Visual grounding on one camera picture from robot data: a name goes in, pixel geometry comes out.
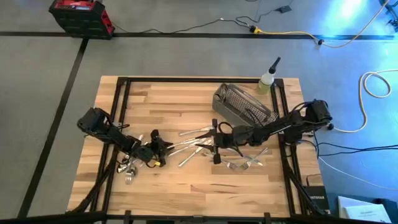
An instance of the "spray bottle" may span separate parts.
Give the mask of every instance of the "spray bottle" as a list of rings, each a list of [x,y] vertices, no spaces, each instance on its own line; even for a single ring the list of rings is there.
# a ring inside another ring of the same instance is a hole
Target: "spray bottle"
[[[268,69],[268,72],[263,74],[259,84],[256,88],[258,94],[265,95],[268,93],[271,85],[274,83],[274,75],[276,72],[276,66],[280,61],[280,57],[274,62],[274,64]]]

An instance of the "white cable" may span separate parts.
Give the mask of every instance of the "white cable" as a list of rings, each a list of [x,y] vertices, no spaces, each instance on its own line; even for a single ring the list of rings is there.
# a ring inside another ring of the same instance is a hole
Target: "white cable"
[[[381,70],[381,71],[377,71],[377,72],[366,72],[366,73],[363,74],[363,75],[361,76],[361,78],[359,79],[359,105],[360,105],[360,107],[361,107],[361,111],[362,111],[363,118],[364,118],[364,121],[363,121],[362,126],[361,126],[359,129],[353,130],[353,131],[347,131],[347,130],[342,130],[342,129],[335,128],[337,131],[341,131],[341,132],[344,132],[344,133],[356,133],[356,132],[358,132],[358,131],[360,131],[360,130],[362,130],[362,129],[365,128],[366,124],[368,123],[368,116],[366,115],[366,112],[365,112],[365,109],[364,109],[364,106],[363,106],[363,100],[362,100],[362,82],[363,82],[363,88],[364,88],[364,89],[367,91],[367,93],[369,93],[371,96],[376,97],[376,98],[385,98],[385,97],[387,97],[387,96],[389,96],[389,95],[391,94],[391,85],[390,85],[390,83],[389,83],[384,77],[382,77],[382,76],[380,75],[380,73],[383,73],[383,72],[398,72],[398,69]],[[372,92],[370,92],[370,91],[368,90],[368,86],[367,86],[368,78],[371,77],[371,76],[373,76],[373,75],[376,76],[376,77],[378,77],[378,78],[380,78],[381,80],[383,80],[383,82],[387,85],[388,93],[385,94],[384,96],[375,95],[375,94],[373,94]]]
[[[347,176],[349,176],[349,177],[352,177],[352,178],[354,178],[354,179],[360,180],[360,181],[362,181],[362,182],[365,182],[365,183],[367,183],[367,184],[373,185],[373,186],[375,186],[375,187],[379,187],[379,188],[381,188],[381,189],[398,191],[398,189],[393,189],[393,188],[389,188],[389,187],[383,187],[383,186],[380,186],[380,185],[377,185],[377,184],[374,184],[374,183],[370,183],[369,181],[360,179],[359,177],[355,177],[355,176],[353,176],[353,175],[351,175],[351,174],[347,174],[346,172],[343,172],[343,171],[341,171],[341,170],[339,170],[339,169],[337,169],[337,168],[331,166],[329,163],[327,163],[326,161],[324,161],[321,157],[319,157],[319,159],[320,159],[323,163],[325,163],[328,167],[334,169],[334,170],[337,171],[337,172],[341,172],[342,174],[345,174],[345,175],[347,175]]]

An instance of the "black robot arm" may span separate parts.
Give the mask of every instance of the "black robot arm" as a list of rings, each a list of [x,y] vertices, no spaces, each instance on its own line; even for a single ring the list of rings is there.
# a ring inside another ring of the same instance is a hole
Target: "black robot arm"
[[[306,109],[305,116],[302,116],[300,111],[304,108]],[[231,133],[224,133],[222,132],[221,125],[227,123],[222,122],[218,125],[219,133],[213,131],[198,138],[212,135],[215,139],[215,145],[212,150],[216,155],[218,153],[214,148],[231,148],[240,153],[238,146],[247,144],[250,146],[260,146],[271,135],[281,131],[285,133],[285,142],[293,144],[301,140],[303,133],[316,131],[321,127],[327,126],[331,119],[327,103],[323,100],[313,100],[297,105],[287,116],[264,126],[237,126],[232,128]],[[215,164],[219,162],[221,161],[218,159],[214,161]]]
[[[141,141],[130,135],[124,135],[119,128],[110,122],[107,112],[100,108],[90,108],[87,113],[79,119],[77,126],[84,132],[105,143],[114,144],[118,149],[129,156],[136,157],[146,164],[154,159],[164,166],[165,153],[173,149],[169,146],[171,142],[163,141],[158,130],[153,130],[150,134],[151,142],[141,145]]]

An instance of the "red toolbox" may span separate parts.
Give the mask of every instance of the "red toolbox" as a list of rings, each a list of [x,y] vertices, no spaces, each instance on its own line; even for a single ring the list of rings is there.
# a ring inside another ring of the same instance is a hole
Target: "red toolbox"
[[[111,39],[114,26],[99,1],[54,0],[49,12],[72,37]]]

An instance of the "yellow cable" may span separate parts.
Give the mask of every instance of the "yellow cable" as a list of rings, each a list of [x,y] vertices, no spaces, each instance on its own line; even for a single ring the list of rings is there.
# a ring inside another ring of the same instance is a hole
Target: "yellow cable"
[[[344,46],[348,45],[349,43],[351,43],[352,41],[354,41],[355,39],[357,39],[357,38],[359,37],[359,35],[361,35],[362,32],[365,31],[366,28],[368,28],[368,26],[369,26],[369,25],[373,22],[373,20],[375,20],[375,18],[381,13],[381,11],[384,9],[384,7],[388,4],[389,1],[390,1],[390,0],[386,0],[386,2],[381,6],[380,10],[373,16],[373,18],[366,24],[366,26],[363,27],[363,29],[362,29],[355,37],[353,37],[351,40],[349,40],[347,43],[342,44],[342,45],[338,45],[338,46],[328,45],[328,44],[325,44],[324,42],[322,42],[322,44],[325,45],[325,46],[327,46],[327,47],[334,48],[334,49],[337,49],[337,48],[344,47]],[[308,32],[305,32],[305,31],[265,32],[265,31],[260,30],[258,27],[256,27],[256,28],[254,29],[254,32],[253,32],[253,33],[254,33],[254,34],[269,34],[269,35],[305,34],[305,35],[309,35],[309,36],[315,41],[316,44],[318,44],[318,41],[319,41],[318,38],[314,37],[312,34],[309,34]]]

